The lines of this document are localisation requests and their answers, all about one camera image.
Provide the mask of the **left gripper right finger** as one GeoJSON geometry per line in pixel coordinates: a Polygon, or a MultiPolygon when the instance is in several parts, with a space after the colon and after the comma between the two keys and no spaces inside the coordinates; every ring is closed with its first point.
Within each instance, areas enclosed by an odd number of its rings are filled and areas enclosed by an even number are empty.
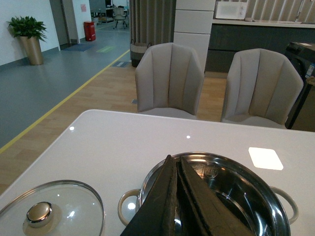
{"type": "Polygon", "coordinates": [[[177,197],[184,236],[253,236],[190,164],[177,162],[177,197]]]}

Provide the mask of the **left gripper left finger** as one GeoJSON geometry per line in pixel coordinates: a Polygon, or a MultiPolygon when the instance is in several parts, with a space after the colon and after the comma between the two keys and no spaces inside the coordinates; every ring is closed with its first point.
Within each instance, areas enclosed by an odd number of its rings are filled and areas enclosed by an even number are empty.
{"type": "Polygon", "coordinates": [[[144,203],[123,236],[173,236],[177,205],[177,165],[168,155],[144,203]]]}

